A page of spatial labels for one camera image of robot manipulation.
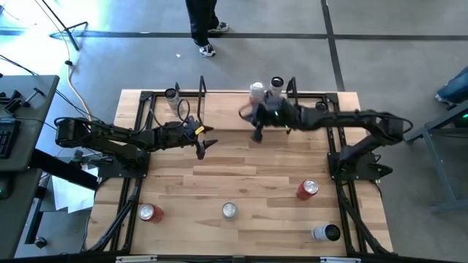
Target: concrete floor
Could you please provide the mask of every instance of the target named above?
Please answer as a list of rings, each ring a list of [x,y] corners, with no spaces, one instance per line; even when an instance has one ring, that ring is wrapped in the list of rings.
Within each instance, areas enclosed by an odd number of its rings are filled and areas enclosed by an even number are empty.
[[[40,73],[60,75],[58,89],[75,104],[67,86],[63,42],[47,37],[50,21],[32,0],[8,1],[7,10],[23,22],[0,15],[0,26],[22,27],[37,23],[20,37],[0,37],[0,53]],[[30,5],[24,10],[22,4]],[[87,20],[89,30],[188,32],[183,0],[50,1],[71,25]],[[328,0],[335,34],[468,34],[468,2],[464,0]],[[223,0],[216,8],[236,33],[324,34],[320,0]],[[247,89],[274,75],[296,76],[298,87],[310,91],[336,91],[326,39],[212,39],[218,56],[198,54],[191,39],[84,38],[83,49],[72,51],[77,70],[73,83],[93,114],[111,122],[123,88],[166,88],[177,81],[182,88],[197,87],[200,75],[209,88]],[[357,91],[363,109],[384,110],[408,118],[416,127],[444,113],[434,92],[468,61],[467,41],[348,41],[337,40],[339,63],[346,91]],[[0,61],[5,75],[25,74]],[[96,91],[106,96],[96,96]],[[47,121],[78,115],[56,97]],[[50,154],[60,150],[54,133],[42,131],[38,148]],[[460,140],[451,153],[460,153]],[[64,150],[61,155],[69,155]],[[383,203],[395,252],[404,256],[468,262],[468,212],[441,215],[429,207],[443,201],[435,169],[426,146],[401,143],[378,150],[382,163],[394,172],[382,180]],[[467,179],[458,173],[456,180]],[[468,188],[458,189],[468,196]],[[50,241],[41,251],[20,245],[17,256],[78,251],[88,212],[59,218],[45,216],[39,234]]]

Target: bolt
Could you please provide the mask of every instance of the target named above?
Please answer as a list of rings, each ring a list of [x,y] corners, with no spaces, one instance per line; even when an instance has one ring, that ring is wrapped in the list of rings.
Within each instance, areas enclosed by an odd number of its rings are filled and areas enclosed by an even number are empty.
[[[38,88],[33,88],[34,89],[34,93],[31,94],[31,96],[29,96],[24,102],[21,102],[20,105],[23,106],[23,107],[29,107],[31,106],[29,104],[29,102],[32,100],[32,98],[34,98],[37,94],[41,94],[42,96],[44,96],[44,92],[42,92],[41,90],[39,90]]]

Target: white sneaker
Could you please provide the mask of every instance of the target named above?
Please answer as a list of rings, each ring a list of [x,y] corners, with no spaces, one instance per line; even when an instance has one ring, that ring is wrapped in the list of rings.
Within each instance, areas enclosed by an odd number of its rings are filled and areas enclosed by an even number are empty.
[[[222,33],[229,30],[229,25],[225,22],[219,22],[219,25],[216,28],[208,30],[208,33]]]
[[[205,47],[200,47],[200,53],[202,56],[212,57],[216,55],[216,51],[211,44],[206,45]]]

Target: white cable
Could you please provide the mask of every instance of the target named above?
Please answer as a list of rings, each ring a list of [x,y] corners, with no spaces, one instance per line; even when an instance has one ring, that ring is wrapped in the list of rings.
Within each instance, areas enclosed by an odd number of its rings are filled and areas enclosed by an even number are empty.
[[[57,31],[60,33],[60,36],[61,38],[64,40],[64,43],[65,45],[67,46],[67,55],[68,55],[68,61],[71,61],[71,58],[70,58],[70,49],[68,48],[68,43],[67,41],[65,40],[65,37],[64,37],[64,33],[59,29],[59,27],[55,24],[55,22],[53,22],[52,18],[49,16],[49,14],[44,10],[44,8],[42,8],[42,6],[39,4],[39,2],[37,0],[34,0],[36,2],[36,4],[40,7],[40,9],[44,12],[45,15],[47,15],[47,17],[49,18],[49,20],[52,22],[53,26],[56,27]],[[70,86],[70,88],[72,89],[73,92],[75,92],[75,95],[80,99],[81,101],[81,104],[83,105],[83,107],[85,108],[85,111],[86,113],[88,113],[88,120],[89,121],[92,121],[91,119],[91,113],[89,112],[89,109],[88,107],[86,106],[86,103],[85,101],[83,100],[83,98],[81,98],[80,94],[76,91],[76,88],[73,86],[72,84],[72,76],[70,74],[70,68],[72,66],[71,65],[67,65],[67,81],[68,81],[68,85]]]

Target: wooden tabletop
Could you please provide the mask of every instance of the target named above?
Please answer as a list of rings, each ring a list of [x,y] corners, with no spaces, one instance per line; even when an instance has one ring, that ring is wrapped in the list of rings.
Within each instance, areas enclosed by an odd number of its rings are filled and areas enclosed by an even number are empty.
[[[115,125],[134,126],[140,92],[122,91]],[[265,131],[263,142],[254,143],[249,139],[251,128],[234,129],[238,127],[235,124],[244,123],[237,112],[241,105],[226,103],[241,96],[245,94],[218,91],[204,99],[204,123],[217,128],[206,139],[219,139],[204,160],[197,160],[195,148],[151,155],[140,204],[159,206],[165,217],[158,224],[137,218],[132,254],[345,255],[343,237],[336,242],[316,242],[310,236],[316,226],[332,223],[341,228],[336,189],[326,162],[325,130],[293,131],[290,135]],[[189,101],[196,115],[197,100]],[[339,93],[339,102],[341,110],[360,108],[356,93]],[[312,105],[315,101],[300,99],[300,103]],[[175,119],[164,99],[156,101],[156,116],[161,123]],[[363,129],[346,128],[345,132],[350,145],[366,136]],[[300,201],[295,193],[305,179],[317,181],[320,189],[316,196]],[[115,218],[121,184],[122,179],[110,179],[98,190],[87,246],[95,244]],[[383,247],[392,251],[377,188],[367,181],[356,181],[355,187],[363,221]],[[234,221],[222,217],[222,205],[227,201],[238,206]],[[126,228],[124,222],[120,245]],[[354,224],[350,228],[358,249]]]

